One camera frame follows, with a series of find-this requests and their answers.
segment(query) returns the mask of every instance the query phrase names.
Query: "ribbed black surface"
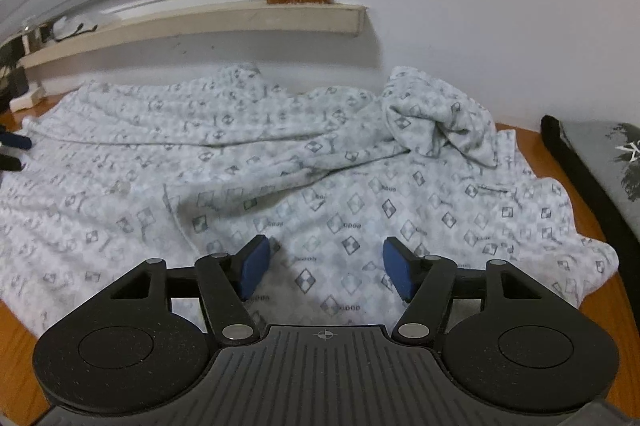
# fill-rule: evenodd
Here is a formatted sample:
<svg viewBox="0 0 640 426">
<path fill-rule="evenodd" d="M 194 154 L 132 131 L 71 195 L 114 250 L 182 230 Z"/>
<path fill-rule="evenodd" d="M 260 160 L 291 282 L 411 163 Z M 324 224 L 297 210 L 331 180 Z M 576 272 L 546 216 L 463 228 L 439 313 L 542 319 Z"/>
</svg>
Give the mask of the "ribbed black surface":
<svg viewBox="0 0 640 426">
<path fill-rule="evenodd" d="M 565 418 L 475 401 L 429 350 L 392 343 L 379 327 L 274 326 L 255 345 L 222 350 L 190 392 L 162 408 L 117 418 L 54 408 L 38 424 L 546 426 Z"/>
</svg>

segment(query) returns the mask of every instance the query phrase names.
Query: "wooden table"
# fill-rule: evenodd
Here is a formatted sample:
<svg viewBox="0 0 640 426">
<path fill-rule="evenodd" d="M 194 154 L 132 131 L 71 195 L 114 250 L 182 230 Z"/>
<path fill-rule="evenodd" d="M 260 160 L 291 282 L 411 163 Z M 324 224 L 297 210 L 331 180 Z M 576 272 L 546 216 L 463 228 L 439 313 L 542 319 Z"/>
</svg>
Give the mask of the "wooden table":
<svg viewBox="0 0 640 426">
<path fill-rule="evenodd" d="M 55 106 L 53 97 L 17 116 L 0 116 L 0 124 L 17 129 L 25 115 L 41 115 Z M 498 125 L 500 129 L 508 128 Z M 578 232 L 604 240 L 593 213 L 542 143 L 538 133 L 516 129 L 518 146 L 539 177 L 558 179 L 569 192 Z M 624 413 L 640 417 L 640 336 L 619 275 L 586 298 L 580 310 L 607 330 L 620 350 L 620 369 L 608 400 Z M 0 410 L 19 426 L 26 426 L 47 409 L 31 369 L 35 338 L 0 301 Z"/>
</svg>

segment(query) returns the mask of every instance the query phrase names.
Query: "diamond pattern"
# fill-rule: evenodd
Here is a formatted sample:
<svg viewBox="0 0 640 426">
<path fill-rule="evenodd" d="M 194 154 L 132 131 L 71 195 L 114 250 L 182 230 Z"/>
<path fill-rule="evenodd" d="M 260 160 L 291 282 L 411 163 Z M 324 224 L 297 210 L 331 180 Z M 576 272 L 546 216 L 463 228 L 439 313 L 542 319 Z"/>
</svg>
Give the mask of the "diamond pattern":
<svg viewBox="0 0 640 426">
<path fill-rule="evenodd" d="M 498 244 L 496 243 L 488 243 L 486 246 L 482 248 L 482 253 L 495 255 L 495 252 L 498 250 Z"/>
<path fill-rule="evenodd" d="M 350 236 L 347 239 L 344 239 L 342 241 L 342 246 L 344 247 L 344 250 L 347 252 L 349 256 L 351 256 L 354 252 L 356 252 L 360 248 L 360 244 L 353 236 Z"/>
<path fill-rule="evenodd" d="M 442 217 L 442 222 L 451 229 L 456 224 L 457 220 L 449 211 L 447 211 Z"/>
<path fill-rule="evenodd" d="M 382 190 L 382 182 L 380 182 L 379 178 L 377 177 L 373 177 L 370 181 L 369 181 L 369 187 L 371 188 L 371 190 L 378 194 L 381 190 Z"/>
<path fill-rule="evenodd" d="M 351 209 L 351 212 L 356 215 L 364 207 L 364 202 L 360 195 L 356 193 L 349 199 L 347 205 L 349 206 L 349 209 Z"/>
<path fill-rule="evenodd" d="M 356 275 L 352 273 L 348 273 L 345 277 L 340 280 L 340 283 L 344 287 L 344 289 L 349 293 L 350 296 L 353 296 L 354 292 L 358 290 L 358 287 L 362 285 L 362 280 L 358 278 Z"/>
<path fill-rule="evenodd" d="M 335 314 L 337 314 L 340 310 L 340 305 L 338 305 L 338 302 L 333 296 L 329 296 L 320 304 L 320 308 L 323 312 L 329 314 L 330 316 L 335 316 Z"/>
<path fill-rule="evenodd" d="M 411 126 L 411 121 L 406 117 L 399 117 L 398 119 L 396 119 L 396 126 L 403 130 L 407 126 Z"/>
<path fill-rule="evenodd" d="M 288 218 L 293 213 L 293 209 L 289 205 L 289 202 L 285 200 L 278 206 L 277 212 L 280 218 Z"/>
<path fill-rule="evenodd" d="M 413 176 L 416 184 L 418 184 L 419 186 L 424 184 L 424 176 L 420 171 L 416 171 Z"/>
<path fill-rule="evenodd" d="M 261 216 L 260 218 L 254 218 L 254 226 L 257 232 L 264 231 L 269 224 L 269 218 Z"/>
<path fill-rule="evenodd" d="M 258 199 L 245 200 L 242 205 L 244 206 L 244 210 L 248 211 L 252 207 L 258 205 Z"/>
<path fill-rule="evenodd" d="M 129 220 L 127 218 L 121 218 L 119 219 L 116 224 L 118 225 L 118 227 L 120 227 L 122 229 L 122 232 L 133 232 L 133 227 L 131 226 L 131 224 L 129 223 Z"/>
<path fill-rule="evenodd" d="M 404 237 L 405 240 L 411 240 L 411 237 L 415 234 L 414 223 L 411 220 L 407 220 L 400 229 L 400 234 Z"/>
<path fill-rule="evenodd" d="M 196 205 L 198 207 L 211 207 L 214 208 L 214 204 L 213 204 L 213 197 L 214 197 L 215 191 L 203 191 L 202 193 L 198 194 L 198 201 L 196 202 Z"/>
<path fill-rule="evenodd" d="M 347 116 L 340 109 L 334 111 L 334 118 L 337 119 L 338 121 L 342 122 L 342 123 L 346 122 L 346 120 L 347 120 Z"/>
<path fill-rule="evenodd" d="M 420 242 L 420 245 L 415 248 L 414 254 L 416 256 L 419 256 L 420 258 L 422 258 L 423 256 L 427 256 L 428 254 L 431 254 L 431 253 L 424 246 L 424 244 L 422 242 Z"/>
<path fill-rule="evenodd" d="M 387 218 L 391 218 L 396 213 L 396 207 L 389 199 L 386 199 L 385 203 L 382 204 L 382 210 L 385 212 Z"/>
<path fill-rule="evenodd" d="M 532 199 L 534 194 L 535 194 L 535 189 L 533 187 L 528 187 L 525 190 L 523 197 L 526 199 Z"/>
<path fill-rule="evenodd" d="M 305 146 L 311 152 L 317 153 L 322 149 L 322 144 L 316 141 L 311 141 Z"/>
<path fill-rule="evenodd" d="M 380 280 L 380 283 L 382 283 L 390 291 L 393 291 L 394 285 L 393 285 L 393 283 L 391 283 L 391 278 L 389 278 L 389 276 L 387 274 L 385 274 L 382 277 L 382 279 Z"/>
<path fill-rule="evenodd" d="M 85 242 L 87 244 L 93 243 L 94 241 L 98 241 L 98 232 L 97 231 L 89 231 L 84 237 Z"/>
<path fill-rule="evenodd" d="M 478 213 L 476 219 L 474 220 L 474 224 L 476 224 L 480 229 L 484 231 L 484 228 L 488 224 L 487 217 L 482 213 Z"/>
<path fill-rule="evenodd" d="M 335 215 L 333 215 L 329 219 L 329 221 L 326 223 L 326 225 L 331 230 L 331 232 L 333 232 L 335 234 L 338 231 L 340 231 L 340 229 L 343 228 L 344 222 L 342 221 L 342 217 L 340 216 L 340 214 L 335 213 Z"/>
<path fill-rule="evenodd" d="M 154 214 L 151 212 L 151 209 L 149 207 L 146 207 L 145 209 L 137 213 L 136 216 L 138 217 L 138 220 L 140 221 L 142 227 L 147 227 L 148 225 L 156 222 Z"/>
<path fill-rule="evenodd" d="M 318 239 L 318 237 L 312 236 L 306 241 L 305 249 L 308 250 L 308 252 L 314 252 L 319 245 L 320 245 L 320 240 Z"/>
<path fill-rule="evenodd" d="M 280 249 L 282 249 L 282 247 L 280 246 L 280 242 L 277 241 L 273 236 L 269 238 L 269 246 L 271 247 L 271 256 L 273 256 L 274 254 L 279 252 Z"/>
<path fill-rule="evenodd" d="M 429 203 L 431 204 L 433 209 L 438 209 L 440 206 L 440 197 L 436 193 L 433 193 L 429 197 Z"/>
<path fill-rule="evenodd" d="M 573 278 L 567 278 L 566 280 L 566 292 L 567 294 L 575 294 L 578 290 L 578 284 Z"/>
<path fill-rule="evenodd" d="M 465 233 L 465 241 L 471 246 L 475 246 L 476 243 L 478 243 L 478 237 L 476 236 L 476 233 L 474 233 L 471 229 L 469 229 L 468 231 L 466 231 Z"/>
<path fill-rule="evenodd" d="M 84 281 L 90 281 L 90 282 L 97 283 L 98 281 L 100 281 L 100 273 L 99 272 L 93 272 L 93 271 L 86 271 L 84 273 Z"/>
<path fill-rule="evenodd" d="M 315 283 L 316 279 L 311 272 L 309 272 L 309 269 L 304 269 L 296 278 L 296 285 L 304 294 L 308 293 Z"/>
<path fill-rule="evenodd" d="M 204 232 L 209 226 L 207 225 L 207 215 L 200 215 L 193 220 L 191 220 L 193 224 L 193 230 L 195 232 Z"/>
<path fill-rule="evenodd" d="M 306 204 L 315 212 L 324 204 L 324 198 L 320 197 L 314 189 L 306 189 L 302 192 Z"/>
<path fill-rule="evenodd" d="M 468 194 L 468 196 L 470 196 L 472 199 L 474 199 L 478 194 L 478 188 L 473 184 L 469 184 L 465 189 L 465 193 Z"/>
<path fill-rule="evenodd" d="M 232 187 L 226 191 L 225 200 L 237 200 L 242 197 L 243 192 L 242 187 Z"/>
</svg>

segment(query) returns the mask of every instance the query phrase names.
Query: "white patterned towel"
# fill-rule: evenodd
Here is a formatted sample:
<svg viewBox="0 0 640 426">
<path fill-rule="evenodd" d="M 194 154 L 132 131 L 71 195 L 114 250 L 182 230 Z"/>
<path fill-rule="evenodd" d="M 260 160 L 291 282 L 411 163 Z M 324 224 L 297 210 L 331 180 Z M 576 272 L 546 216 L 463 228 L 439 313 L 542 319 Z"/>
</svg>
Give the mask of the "white patterned towel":
<svg viewBox="0 0 640 426">
<path fill-rule="evenodd" d="M 515 264 L 574 305 L 618 267 L 577 234 L 513 131 L 412 68 L 384 93 L 293 95 L 251 66 L 169 87 L 89 84 L 24 123 L 34 147 L 0 184 L 0 297 L 36 335 L 149 257 L 169 267 L 271 239 L 247 308 L 261 325 L 385 324 L 404 306 L 382 265 L 418 255 Z M 191 300 L 175 305 L 197 322 Z"/>
</svg>

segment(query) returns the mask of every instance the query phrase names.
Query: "circular pad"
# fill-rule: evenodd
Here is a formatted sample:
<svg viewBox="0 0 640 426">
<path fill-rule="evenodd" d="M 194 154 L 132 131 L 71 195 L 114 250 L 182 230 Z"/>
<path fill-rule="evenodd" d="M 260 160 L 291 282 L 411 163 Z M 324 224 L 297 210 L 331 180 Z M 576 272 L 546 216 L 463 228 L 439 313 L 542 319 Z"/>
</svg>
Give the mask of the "circular pad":
<svg viewBox="0 0 640 426">
<path fill-rule="evenodd" d="M 573 411 L 604 396 L 618 370 L 609 335 L 564 302 L 512 300 L 446 335 L 442 360 L 478 398 L 529 413 Z"/>
<path fill-rule="evenodd" d="M 562 332 L 527 325 L 501 335 L 498 347 L 505 358 L 529 368 L 558 366 L 574 352 L 574 345 Z"/>
<path fill-rule="evenodd" d="M 168 401 L 200 377 L 209 348 L 198 327 L 166 310 L 131 304 L 137 301 L 144 300 L 113 300 L 103 313 L 69 314 L 44 333 L 33 368 L 52 404 L 127 414 Z"/>
<path fill-rule="evenodd" d="M 106 327 L 88 333 L 78 352 L 97 368 L 126 368 L 144 361 L 154 348 L 154 340 L 133 327 Z"/>
</svg>

